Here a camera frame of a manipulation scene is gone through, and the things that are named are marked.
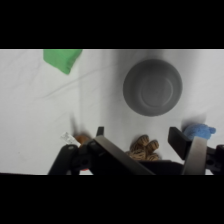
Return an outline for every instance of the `black metal part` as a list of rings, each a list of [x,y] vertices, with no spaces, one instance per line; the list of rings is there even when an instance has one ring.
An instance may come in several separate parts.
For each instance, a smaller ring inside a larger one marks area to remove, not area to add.
[[[96,136],[104,135],[104,127],[99,127]]]
[[[49,175],[79,175],[89,169],[94,175],[204,175],[205,168],[215,175],[224,175],[224,145],[217,149],[207,147],[207,140],[196,137],[193,143],[177,128],[170,128],[168,142],[185,165],[171,161],[139,161],[127,156],[102,135],[100,127],[95,139],[78,149],[75,145],[64,146],[55,160]]]
[[[78,147],[76,145],[66,145],[59,152],[49,175],[66,175],[71,169],[72,159],[78,154]]]
[[[179,157],[185,160],[192,142],[175,127],[170,128],[168,142]]]
[[[207,140],[195,137],[183,168],[183,175],[205,175]]]
[[[99,154],[95,167],[90,169],[93,174],[154,175],[103,136],[96,137],[94,140],[103,150]]]

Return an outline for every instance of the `blue object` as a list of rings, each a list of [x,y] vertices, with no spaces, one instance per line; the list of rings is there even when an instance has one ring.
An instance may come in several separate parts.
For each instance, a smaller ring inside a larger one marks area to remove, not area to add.
[[[208,140],[211,138],[211,135],[215,133],[215,128],[208,127],[205,124],[193,124],[187,127],[184,131],[184,135],[186,135],[191,141],[193,141],[196,136]]]

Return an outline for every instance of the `brown object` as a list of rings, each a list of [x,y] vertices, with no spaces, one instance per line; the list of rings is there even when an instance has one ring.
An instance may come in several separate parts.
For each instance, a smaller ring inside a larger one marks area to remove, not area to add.
[[[131,151],[126,154],[137,161],[157,161],[159,160],[159,156],[153,152],[158,148],[158,141],[154,140],[149,142],[149,137],[144,135],[132,145]]]
[[[149,136],[143,135],[141,136],[132,146],[131,152],[139,153],[144,150],[144,147],[149,144]]]

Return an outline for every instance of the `white surface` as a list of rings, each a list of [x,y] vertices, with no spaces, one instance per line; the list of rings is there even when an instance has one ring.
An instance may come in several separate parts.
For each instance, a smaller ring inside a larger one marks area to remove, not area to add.
[[[0,172],[47,174],[63,132],[95,136],[98,126],[124,151],[148,134],[163,159],[177,162],[167,143],[171,126],[205,122],[217,128],[208,145],[223,143],[224,50],[85,49],[69,76],[42,58],[42,50],[0,50]],[[161,117],[138,115],[123,99],[126,74],[146,58],[170,62],[183,79],[180,102]]]

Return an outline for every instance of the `green paper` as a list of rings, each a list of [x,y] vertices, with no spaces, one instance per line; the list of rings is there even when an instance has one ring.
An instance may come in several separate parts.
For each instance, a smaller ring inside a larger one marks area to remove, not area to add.
[[[82,49],[44,49],[44,60],[68,75],[81,52]]]

